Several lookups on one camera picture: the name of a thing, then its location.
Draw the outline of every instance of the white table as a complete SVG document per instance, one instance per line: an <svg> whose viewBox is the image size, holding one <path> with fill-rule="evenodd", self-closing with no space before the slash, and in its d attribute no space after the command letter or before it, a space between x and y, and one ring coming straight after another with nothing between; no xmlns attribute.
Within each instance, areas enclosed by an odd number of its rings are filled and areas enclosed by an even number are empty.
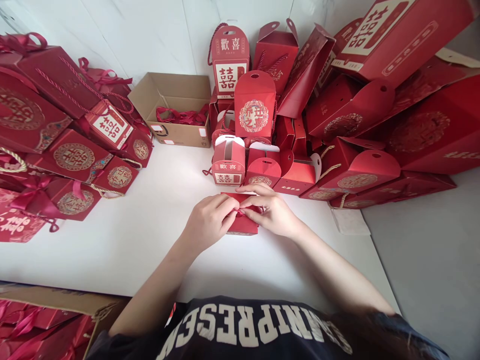
<svg viewBox="0 0 480 360"><path fill-rule="evenodd" d="M28 243L0 243L0 280L135 294L182 232L192 207L206 196L234 191L202 174L213 149L155 144L148 168L126 197L102 199L85 221L66 221L56 233L44 226ZM325 202L284 198L398 310L370 236L340 234ZM327 306L297 248L262 228L256 236L227 235L202 253L179 301L216 295Z"/></svg>

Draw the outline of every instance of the black t-shirt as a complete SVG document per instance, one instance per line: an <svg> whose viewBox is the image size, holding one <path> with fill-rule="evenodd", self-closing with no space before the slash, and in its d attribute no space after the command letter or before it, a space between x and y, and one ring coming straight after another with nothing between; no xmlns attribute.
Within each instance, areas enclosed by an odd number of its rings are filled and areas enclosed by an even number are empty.
<svg viewBox="0 0 480 360"><path fill-rule="evenodd" d="M447 354L400 316L327 316L308 305L217 296L177 303L140 338L100 334L88 360L438 359Z"/></svg>

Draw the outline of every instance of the person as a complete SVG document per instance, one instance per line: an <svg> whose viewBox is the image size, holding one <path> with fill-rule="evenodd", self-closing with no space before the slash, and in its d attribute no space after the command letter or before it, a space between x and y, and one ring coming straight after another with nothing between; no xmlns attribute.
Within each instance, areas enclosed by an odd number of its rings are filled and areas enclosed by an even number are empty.
<svg viewBox="0 0 480 360"><path fill-rule="evenodd" d="M236 191L258 196L242 203L225 194L200 201L157 269L111 329L100 334L88 360L449 359L296 217L279 194L263 183ZM177 303L165 326L187 270L227 233L237 210L294 242L341 311L328 315L303 303L216 296Z"/></svg>

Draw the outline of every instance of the hand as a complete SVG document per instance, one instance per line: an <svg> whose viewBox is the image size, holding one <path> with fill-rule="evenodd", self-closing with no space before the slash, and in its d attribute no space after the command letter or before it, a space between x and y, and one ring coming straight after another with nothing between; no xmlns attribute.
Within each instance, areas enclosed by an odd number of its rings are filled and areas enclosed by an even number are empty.
<svg viewBox="0 0 480 360"><path fill-rule="evenodd" d="M245 185L235 190L237 193L253 192L259 195L251 196L243 201L240 204L240 211L272 233L294 240L304 230L309 229L309 227L290 210L284 199L264 183L260 182ZM252 209L248 209L247 207L251 205L263 207L264 212L260 214Z"/></svg>
<svg viewBox="0 0 480 360"><path fill-rule="evenodd" d="M226 194L208 196L193 208L178 241L196 255L220 240L235 221L240 204Z"/></svg>

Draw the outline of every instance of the forearm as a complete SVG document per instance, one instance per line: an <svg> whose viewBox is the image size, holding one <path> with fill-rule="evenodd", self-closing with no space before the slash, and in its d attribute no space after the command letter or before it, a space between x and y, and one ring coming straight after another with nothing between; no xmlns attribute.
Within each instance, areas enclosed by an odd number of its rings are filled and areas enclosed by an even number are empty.
<svg viewBox="0 0 480 360"><path fill-rule="evenodd" d="M310 260L322 289L343 311L395 314L374 285L312 230L306 228L292 240Z"/></svg>
<svg viewBox="0 0 480 360"><path fill-rule="evenodd" d="M197 255L181 239L177 240L130 300L109 335L140 337L166 324L184 276Z"/></svg>

